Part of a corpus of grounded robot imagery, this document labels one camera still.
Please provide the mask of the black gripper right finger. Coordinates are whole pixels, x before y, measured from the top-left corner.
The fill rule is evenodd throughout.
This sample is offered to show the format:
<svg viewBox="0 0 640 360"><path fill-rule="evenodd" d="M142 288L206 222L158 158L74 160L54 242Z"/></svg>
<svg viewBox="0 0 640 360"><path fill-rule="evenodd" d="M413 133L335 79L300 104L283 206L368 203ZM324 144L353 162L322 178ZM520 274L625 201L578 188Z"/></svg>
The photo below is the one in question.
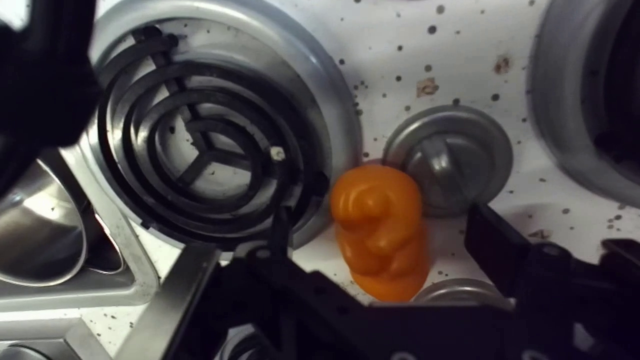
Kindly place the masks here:
<svg viewBox="0 0 640 360"><path fill-rule="evenodd" d="M464 245L514 299L506 353L515 360L640 360L640 242L604 238L597 262L530 242L486 203L466 215Z"/></svg>

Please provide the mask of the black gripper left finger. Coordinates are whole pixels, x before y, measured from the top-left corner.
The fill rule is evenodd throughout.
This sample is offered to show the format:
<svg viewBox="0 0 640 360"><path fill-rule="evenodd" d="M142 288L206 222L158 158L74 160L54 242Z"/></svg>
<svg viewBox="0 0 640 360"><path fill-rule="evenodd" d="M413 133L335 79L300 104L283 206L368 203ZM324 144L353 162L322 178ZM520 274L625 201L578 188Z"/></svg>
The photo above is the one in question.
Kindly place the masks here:
<svg viewBox="0 0 640 360"><path fill-rule="evenodd" d="M32 0L27 23L0 23L0 193L47 148L78 142L101 86L87 49L96 0Z"/></svg>

